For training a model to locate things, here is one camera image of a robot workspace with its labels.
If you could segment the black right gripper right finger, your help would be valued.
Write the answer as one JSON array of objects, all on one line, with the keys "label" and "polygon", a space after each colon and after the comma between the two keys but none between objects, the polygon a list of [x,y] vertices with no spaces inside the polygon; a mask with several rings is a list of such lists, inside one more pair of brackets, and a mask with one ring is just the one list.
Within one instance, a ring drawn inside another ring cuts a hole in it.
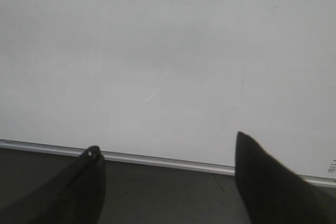
[{"label": "black right gripper right finger", "polygon": [[335,223],[335,197],[306,182],[238,132],[235,183],[251,223]]}]

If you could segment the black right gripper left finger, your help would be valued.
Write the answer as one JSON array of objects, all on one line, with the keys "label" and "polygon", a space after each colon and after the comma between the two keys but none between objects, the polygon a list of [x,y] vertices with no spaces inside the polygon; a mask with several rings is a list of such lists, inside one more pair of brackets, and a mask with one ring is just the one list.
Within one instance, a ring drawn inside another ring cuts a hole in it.
[{"label": "black right gripper left finger", "polygon": [[106,193],[104,156],[87,148],[69,166],[1,209],[1,223],[97,223]]}]

